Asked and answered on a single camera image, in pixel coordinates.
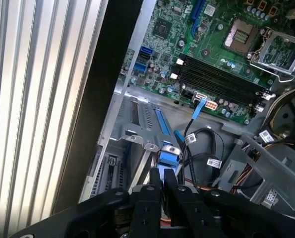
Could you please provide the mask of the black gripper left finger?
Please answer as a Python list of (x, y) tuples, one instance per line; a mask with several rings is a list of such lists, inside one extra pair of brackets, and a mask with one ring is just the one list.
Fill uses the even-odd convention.
[(131, 193), (113, 188), (30, 225), (14, 238), (156, 238), (160, 230), (162, 182), (158, 168), (150, 182)]

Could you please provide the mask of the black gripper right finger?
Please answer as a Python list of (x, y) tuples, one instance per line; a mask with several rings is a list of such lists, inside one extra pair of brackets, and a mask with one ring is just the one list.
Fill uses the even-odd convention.
[(164, 170), (173, 226), (187, 226), (193, 238), (295, 238), (295, 220), (227, 192), (194, 193)]

